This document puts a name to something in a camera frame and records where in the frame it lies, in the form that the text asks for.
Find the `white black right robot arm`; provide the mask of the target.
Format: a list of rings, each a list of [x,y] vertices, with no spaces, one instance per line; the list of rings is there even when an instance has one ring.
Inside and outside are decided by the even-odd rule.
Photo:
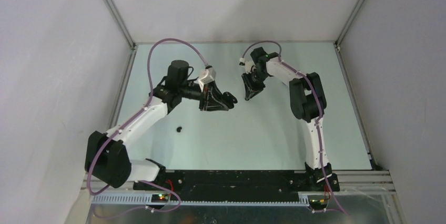
[[[288,87],[291,112],[301,122],[303,131],[306,185],[312,191],[333,192],[336,175],[325,149],[323,117],[327,101],[320,76],[298,71],[285,63],[279,53],[268,54],[262,47],[255,48],[250,56],[251,59],[242,56],[239,60],[245,69],[241,76],[245,100],[262,92],[268,77],[275,77]]]

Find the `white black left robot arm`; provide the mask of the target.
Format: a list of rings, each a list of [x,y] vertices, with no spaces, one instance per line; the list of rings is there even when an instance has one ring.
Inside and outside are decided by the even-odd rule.
[[[119,188],[127,181],[142,180],[152,190],[164,188],[163,166],[151,159],[131,160],[127,149],[183,99],[197,100],[201,111],[229,111],[238,102],[230,92],[223,93],[218,89],[216,72],[211,66],[203,69],[196,79],[189,77],[191,68],[184,60],[173,60],[167,75],[150,92],[148,103],[122,125],[105,133],[95,131],[89,136],[85,159],[88,175],[113,188]]]

